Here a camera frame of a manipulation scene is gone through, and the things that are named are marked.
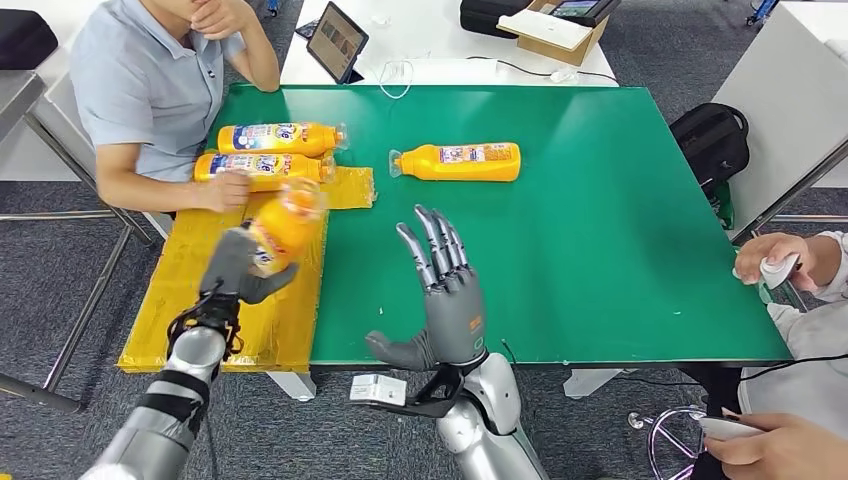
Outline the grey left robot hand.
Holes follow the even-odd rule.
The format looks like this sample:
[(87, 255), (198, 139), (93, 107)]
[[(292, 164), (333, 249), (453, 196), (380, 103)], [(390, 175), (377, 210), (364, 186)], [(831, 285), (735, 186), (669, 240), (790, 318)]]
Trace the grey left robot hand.
[(289, 285), (299, 271), (291, 263), (282, 271), (260, 276), (253, 270), (257, 243), (242, 227), (224, 232), (200, 282), (200, 297), (209, 294), (237, 296), (247, 304), (259, 304)]

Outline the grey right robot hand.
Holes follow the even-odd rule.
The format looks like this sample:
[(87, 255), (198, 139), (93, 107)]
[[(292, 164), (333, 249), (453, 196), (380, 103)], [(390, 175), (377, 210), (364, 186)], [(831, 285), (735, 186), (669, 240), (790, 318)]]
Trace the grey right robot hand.
[(365, 343), (377, 360), (398, 369), (426, 371), (443, 364), (471, 364), (487, 353), (479, 275), (446, 216), (420, 204), (414, 212), (427, 245), (403, 222), (396, 225), (396, 232), (414, 260), (425, 326), (405, 342), (392, 341), (374, 330), (365, 336)]

